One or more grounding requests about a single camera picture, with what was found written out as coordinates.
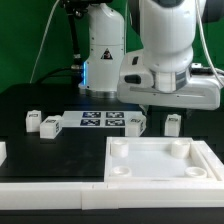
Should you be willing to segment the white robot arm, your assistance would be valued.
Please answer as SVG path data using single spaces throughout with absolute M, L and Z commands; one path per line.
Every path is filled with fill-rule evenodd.
M 214 110 L 224 78 L 193 68 L 192 43 L 204 23 L 224 17 L 224 0 L 127 0 L 142 48 L 127 53 L 122 16 L 106 4 L 88 8 L 90 55 L 82 93 L 123 103 Z

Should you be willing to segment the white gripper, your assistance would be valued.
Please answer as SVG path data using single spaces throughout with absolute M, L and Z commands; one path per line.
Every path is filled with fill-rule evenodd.
M 220 106 L 221 85 L 208 72 L 157 74 L 143 65 L 143 52 L 124 56 L 117 85 L 121 102 L 175 108 L 215 110 Z

